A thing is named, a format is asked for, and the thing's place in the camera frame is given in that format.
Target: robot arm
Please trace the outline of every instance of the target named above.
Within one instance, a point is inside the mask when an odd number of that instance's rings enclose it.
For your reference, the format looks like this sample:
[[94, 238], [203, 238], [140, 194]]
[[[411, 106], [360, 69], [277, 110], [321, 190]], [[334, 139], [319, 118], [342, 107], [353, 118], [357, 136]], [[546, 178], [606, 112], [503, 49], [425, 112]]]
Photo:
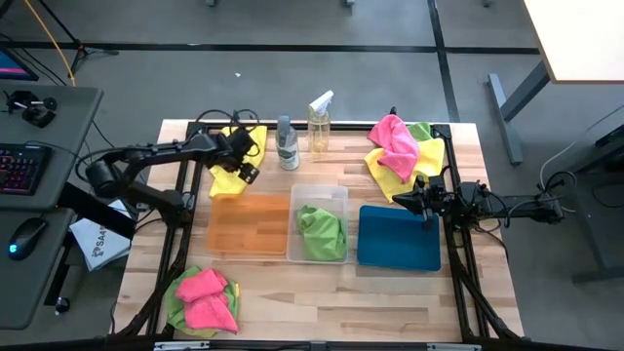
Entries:
[[422, 215], [428, 225], [431, 214], [451, 215], [456, 223], [475, 223], [489, 218], [528, 217], [538, 222], [558, 223], [564, 218], [559, 198], [548, 192], [537, 195], [498, 196], [484, 184], [462, 182], [457, 193], [448, 193], [442, 176], [429, 177], [425, 188], [422, 175], [416, 178], [412, 192], [392, 199], [415, 215]]
[[[253, 183], [259, 170], [244, 162], [245, 155], [255, 142], [245, 128], [238, 128], [230, 136], [196, 133], [185, 141], [128, 147], [113, 150], [87, 167], [89, 183], [103, 198], [122, 197], [132, 204], [145, 203], [158, 210], [168, 226], [180, 227], [190, 218], [186, 204], [192, 203], [175, 190], [158, 190], [135, 181], [145, 167], [180, 161], [195, 161], [207, 168], [221, 166], [230, 173]], [[121, 170], [116, 164], [125, 163]]]

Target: floor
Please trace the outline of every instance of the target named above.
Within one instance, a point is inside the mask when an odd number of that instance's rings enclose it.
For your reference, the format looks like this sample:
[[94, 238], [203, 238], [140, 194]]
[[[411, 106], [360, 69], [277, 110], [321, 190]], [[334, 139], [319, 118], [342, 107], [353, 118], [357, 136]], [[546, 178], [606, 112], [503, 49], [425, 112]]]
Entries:
[[[84, 41], [436, 45], [427, 0], [360, 0], [352, 10], [341, 8], [337, 0], [223, 0], [215, 9], [201, 0], [49, 4]], [[448, 47], [536, 47], [521, 0], [496, 0], [489, 9], [481, 0], [437, 0], [437, 9]], [[0, 32], [47, 40], [20, 1], [0, 19]], [[61, 37], [59, 30], [53, 32]], [[54, 51], [31, 52], [63, 72]], [[537, 55], [448, 54], [459, 119], [477, 124], [490, 187], [499, 193], [535, 191], [541, 164], [621, 104], [624, 95], [624, 87], [617, 85], [547, 86], [514, 120], [526, 155], [514, 168], [485, 82], [496, 72], [510, 94], [538, 60]], [[120, 145], [155, 140], [162, 119], [190, 118], [208, 108], [253, 108], [266, 117], [304, 118], [307, 103], [328, 89], [335, 92], [331, 113], [336, 120], [377, 120], [393, 105], [408, 121], [449, 120], [435, 53], [124, 51], [114, 58], [89, 59], [76, 78], [79, 86], [104, 90], [97, 122]], [[569, 165], [622, 120], [619, 114], [598, 126], [550, 171]], [[94, 131], [88, 141], [92, 149], [105, 146]], [[514, 220], [503, 231], [525, 333], [543, 342], [622, 349], [624, 282], [575, 286], [570, 280], [571, 274], [595, 265], [577, 222], [574, 215], [557, 226]], [[72, 298], [70, 313], [57, 319], [51, 308], [42, 307], [30, 328], [0, 331], [0, 340], [8, 344], [105, 334], [120, 281], [121, 271], [72, 270], [64, 293]]]

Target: blue tray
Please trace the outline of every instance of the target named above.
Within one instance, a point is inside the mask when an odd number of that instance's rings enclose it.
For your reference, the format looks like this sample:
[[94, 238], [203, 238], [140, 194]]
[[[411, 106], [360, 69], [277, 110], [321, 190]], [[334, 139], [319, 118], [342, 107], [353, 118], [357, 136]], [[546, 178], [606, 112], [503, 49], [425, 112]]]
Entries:
[[377, 267], [437, 271], [440, 222], [434, 214], [429, 230], [422, 215], [407, 210], [362, 206], [358, 233], [358, 262]]

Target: wooden table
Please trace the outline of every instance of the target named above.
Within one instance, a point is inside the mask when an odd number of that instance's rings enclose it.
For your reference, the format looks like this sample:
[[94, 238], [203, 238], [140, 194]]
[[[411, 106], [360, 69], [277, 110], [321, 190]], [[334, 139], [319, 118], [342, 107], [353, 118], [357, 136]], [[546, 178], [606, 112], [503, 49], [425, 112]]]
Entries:
[[496, 74], [488, 76], [496, 114], [513, 165], [523, 162], [520, 139], [511, 126], [516, 115], [548, 82], [624, 82], [624, 11], [621, 0], [524, 0], [542, 61], [507, 98]]
[[[184, 139], [187, 122], [165, 120], [158, 142]], [[453, 124], [451, 129], [462, 180], [480, 179], [488, 183], [476, 126]], [[260, 176], [245, 190], [289, 194], [294, 183], [347, 186], [352, 220], [349, 222], [350, 258], [344, 265], [292, 264], [284, 257], [208, 253], [205, 234], [213, 178], [209, 171], [204, 171], [187, 266], [213, 267], [241, 285], [240, 331], [237, 335], [221, 332], [215, 338], [461, 340], [444, 234], [440, 243], [443, 266], [439, 272], [410, 272], [356, 264], [360, 207], [389, 206], [364, 162], [364, 156], [374, 148], [366, 135], [366, 132], [331, 132], [330, 151], [318, 155], [307, 152], [307, 138], [300, 134], [301, 164], [296, 171], [285, 172], [278, 165], [274, 132], [269, 132]], [[159, 189], [174, 188], [177, 168], [177, 164], [153, 167], [149, 185]], [[135, 235], [115, 310], [119, 328], [130, 322], [154, 288], [165, 231], [164, 224], [153, 224]], [[472, 237], [484, 295], [510, 329], [522, 334], [503, 249], [483, 234], [474, 232]], [[477, 331], [472, 298], [466, 300], [471, 326]], [[165, 323], [162, 308], [158, 331]], [[185, 335], [177, 332], [175, 337], [185, 338]]]

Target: desk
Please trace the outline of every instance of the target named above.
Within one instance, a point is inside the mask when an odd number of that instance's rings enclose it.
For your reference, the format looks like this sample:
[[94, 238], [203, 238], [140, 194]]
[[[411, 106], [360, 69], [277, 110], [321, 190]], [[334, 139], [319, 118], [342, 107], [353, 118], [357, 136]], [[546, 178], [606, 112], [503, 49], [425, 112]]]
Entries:
[[[10, 94], [15, 90], [29, 90], [39, 98], [55, 98], [58, 102], [57, 117], [46, 128], [40, 129], [23, 121], [20, 111], [11, 115], [0, 114], [2, 142], [24, 143], [37, 140], [66, 148], [76, 154], [80, 152], [102, 98], [100, 90], [0, 84], [0, 91]], [[4, 94], [0, 95], [0, 105], [2, 109], [6, 108]], [[0, 282], [4, 284], [0, 289], [0, 329], [24, 329], [30, 323], [57, 261], [67, 227], [74, 217], [74, 212], [68, 208], [78, 208], [76, 213], [83, 213], [91, 208], [92, 212], [99, 215], [121, 217], [126, 220], [125, 225], [130, 228], [129, 231], [134, 231], [133, 220], [114, 211], [107, 213], [106, 205], [67, 182], [74, 162], [75, 157], [69, 152], [53, 148], [48, 166], [33, 196], [0, 195], [0, 250], [3, 251], [0, 253]], [[9, 259], [6, 254], [9, 238], [22, 222], [41, 214], [49, 225], [41, 235], [34, 252], [22, 261]], [[52, 284], [51, 293], [58, 293], [55, 289], [59, 290], [61, 286], [62, 284]]]
[[524, 0], [539, 41], [542, 61], [509, 98], [496, 74], [488, 85], [512, 165], [523, 153], [511, 121], [548, 82], [623, 83], [624, 25], [620, 0]]
[[[55, 98], [57, 117], [46, 127], [38, 128], [21, 119], [21, 110], [2, 114], [0, 139], [6, 143], [43, 141], [66, 148], [78, 154], [98, 111], [102, 91], [95, 88], [46, 87], [1, 84], [0, 91], [12, 93], [29, 90], [39, 98]], [[0, 106], [6, 107], [6, 97], [0, 96]], [[60, 193], [73, 171], [75, 157], [69, 152], [53, 148], [53, 155], [33, 196], [0, 196], [0, 210], [50, 210], [59, 201]]]
[[[158, 142], [184, 139], [187, 122], [165, 120]], [[488, 182], [476, 126], [454, 124], [451, 127], [462, 179]], [[208, 170], [203, 171], [187, 266], [216, 268], [241, 285], [240, 332], [238, 335], [222, 332], [216, 338], [460, 340], [444, 235], [441, 235], [443, 267], [439, 272], [408, 272], [356, 264], [360, 207], [388, 206], [364, 163], [364, 156], [373, 149], [366, 135], [367, 132], [333, 131], [330, 151], [315, 155], [305, 151], [307, 138], [301, 133], [301, 164], [296, 171], [285, 172], [278, 164], [275, 135], [270, 131], [260, 176], [245, 190], [289, 194], [294, 183], [349, 187], [350, 258], [344, 265], [302, 265], [288, 263], [284, 257], [207, 253], [204, 240], [213, 178]], [[177, 169], [175, 164], [153, 167], [148, 184], [159, 189], [174, 188]], [[153, 224], [135, 235], [115, 309], [118, 329], [131, 321], [154, 288], [165, 231], [164, 224]], [[485, 296], [512, 331], [522, 334], [504, 251], [491, 238], [476, 233], [473, 244]], [[176, 252], [177, 242], [173, 249], [173, 253]], [[474, 317], [472, 299], [466, 300]], [[165, 313], [163, 307], [157, 331], [165, 326]], [[475, 331], [476, 322], [472, 319]], [[179, 332], [175, 335], [175, 338], [185, 337]]]

